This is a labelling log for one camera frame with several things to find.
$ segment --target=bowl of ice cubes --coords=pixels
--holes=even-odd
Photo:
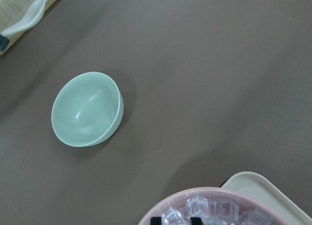
[[[195,225],[193,218],[200,218],[203,225],[289,225],[261,202],[218,187],[173,194],[155,205],[138,225],[150,225],[155,217],[162,225]]]

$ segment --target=spoon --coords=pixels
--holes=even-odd
[[[9,38],[21,31],[25,31],[34,27],[42,19],[44,14],[45,0],[35,0],[29,7],[24,17],[12,26],[0,32],[0,50],[4,50],[8,43]]]

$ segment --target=mint green bowl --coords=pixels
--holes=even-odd
[[[121,93],[112,78],[87,72],[70,80],[57,95],[51,114],[52,128],[65,144],[92,146],[108,139],[123,115]]]

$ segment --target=white tray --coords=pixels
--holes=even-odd
[[[261,201],[291,225],[312,225],[312,219],[262,175],[240,172],[230,177],[221,188]]]

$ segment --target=wooden board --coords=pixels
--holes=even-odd
[[[30,5],[35,0],[0,0],[0,31],[18,22],[26,13]],[[45,10],[47,10],[56,0],[46,0]],[[24,32],[17,33],[10,37],[10,43],[2,55]]]

